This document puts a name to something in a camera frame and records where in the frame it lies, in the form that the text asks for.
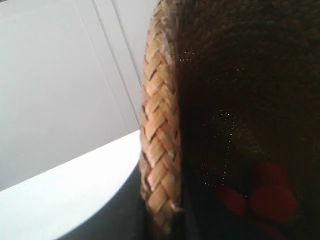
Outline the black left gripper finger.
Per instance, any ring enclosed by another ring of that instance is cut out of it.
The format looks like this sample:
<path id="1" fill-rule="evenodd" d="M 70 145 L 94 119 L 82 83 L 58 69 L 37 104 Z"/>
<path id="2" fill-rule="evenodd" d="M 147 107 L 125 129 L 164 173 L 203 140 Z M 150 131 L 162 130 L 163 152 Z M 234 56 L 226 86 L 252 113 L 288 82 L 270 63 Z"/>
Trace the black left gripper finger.
<path id="1" fill-rule="evenodd" d="M 146 210 L 140 196 L 136 166 L 120 190 L 103 208 L 61 240 L 144 240 Z"/>

